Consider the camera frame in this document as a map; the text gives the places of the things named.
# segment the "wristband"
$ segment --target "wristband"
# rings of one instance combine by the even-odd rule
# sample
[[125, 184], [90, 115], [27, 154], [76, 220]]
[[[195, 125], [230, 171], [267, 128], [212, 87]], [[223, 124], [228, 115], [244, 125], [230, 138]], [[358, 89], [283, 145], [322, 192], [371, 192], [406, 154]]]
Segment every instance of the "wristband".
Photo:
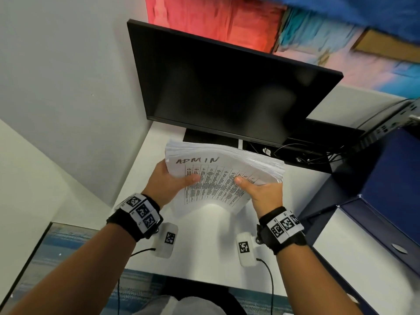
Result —
[[138, 242], [150, 238], [163, 222], [159, 205], [145, 194], [133, 194], [114, 208], [108, 223], [115, 223], [126, 230]]
[[291, 244], [306, 245], [304, 229], [295, 215], [281, 206], [259, 219], [257, 237], [277, 255]]

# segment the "colorful painting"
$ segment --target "colorful painting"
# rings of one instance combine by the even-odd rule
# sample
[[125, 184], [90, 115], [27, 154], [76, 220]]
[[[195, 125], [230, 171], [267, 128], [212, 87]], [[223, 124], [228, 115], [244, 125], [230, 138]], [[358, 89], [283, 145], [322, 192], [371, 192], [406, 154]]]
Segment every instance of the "colorful painting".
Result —
[[420, 64], [351, 50], [363, 27], [269, 0], [146, 0], [149, 23], [311, 63], [341, 84], [420, 96]]

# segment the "red painting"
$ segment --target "red painting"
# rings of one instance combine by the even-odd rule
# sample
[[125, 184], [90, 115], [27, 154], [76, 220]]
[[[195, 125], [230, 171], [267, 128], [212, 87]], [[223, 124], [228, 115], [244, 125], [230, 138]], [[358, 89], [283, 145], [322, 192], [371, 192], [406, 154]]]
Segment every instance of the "red painting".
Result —
[[269, 53], [286, 6], [262, 0], [146, 0], [149, 23]]

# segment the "black monitor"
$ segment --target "black monitor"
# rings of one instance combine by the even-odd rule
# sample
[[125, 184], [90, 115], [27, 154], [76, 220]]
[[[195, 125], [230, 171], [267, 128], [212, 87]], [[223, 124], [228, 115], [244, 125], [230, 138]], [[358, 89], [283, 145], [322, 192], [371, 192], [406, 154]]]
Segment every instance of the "black monitor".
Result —
[[338, 71], [129, 20], [149, 120], [281, 146]]

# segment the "navy blue box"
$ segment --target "navy blue box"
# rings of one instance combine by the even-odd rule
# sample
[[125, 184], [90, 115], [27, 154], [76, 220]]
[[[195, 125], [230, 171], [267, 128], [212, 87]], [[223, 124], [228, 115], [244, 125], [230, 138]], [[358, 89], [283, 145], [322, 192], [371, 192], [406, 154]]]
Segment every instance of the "navy blue box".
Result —
[[[320, 216], [325, 216], [325, 225], [331, 216], [327, 212], [340, 206], [420, 276], [420, 139], [416, 130], [397, 129], [334, 171], [299, 216], [310, 242], [322, 231]], [[315, 220], [317, 230], [311, 230]]]

